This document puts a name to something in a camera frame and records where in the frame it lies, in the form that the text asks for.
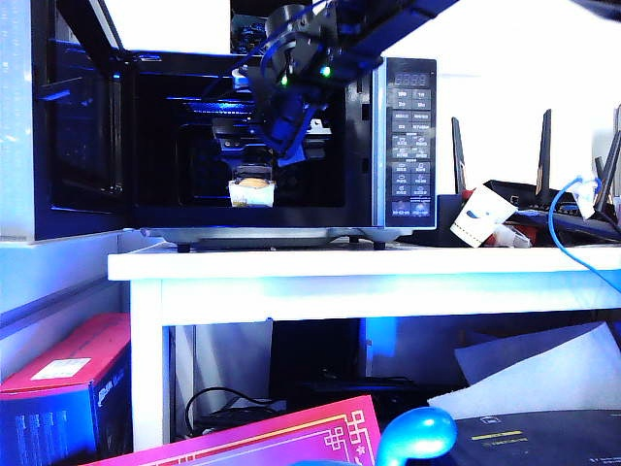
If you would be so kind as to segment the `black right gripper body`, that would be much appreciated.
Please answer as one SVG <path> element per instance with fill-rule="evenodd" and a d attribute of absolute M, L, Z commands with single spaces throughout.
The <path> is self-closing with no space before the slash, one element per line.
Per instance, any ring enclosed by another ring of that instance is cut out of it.
<path fill-rule="evenodd" d="M 267 150 L 269 147 L 248 127 L 243 118 L 216 117 L 212 120 L 212 133 L 224 152 L 243 153 L 250 149 Z M 332 130 L 323 121 L 314 118 L 310 121 L 306 135 L 292 155 L 277 154 L 272 149 L 279 167 L 310 160 L 320 160 L 326 155 L 326 145 L 332 138 Z"/>

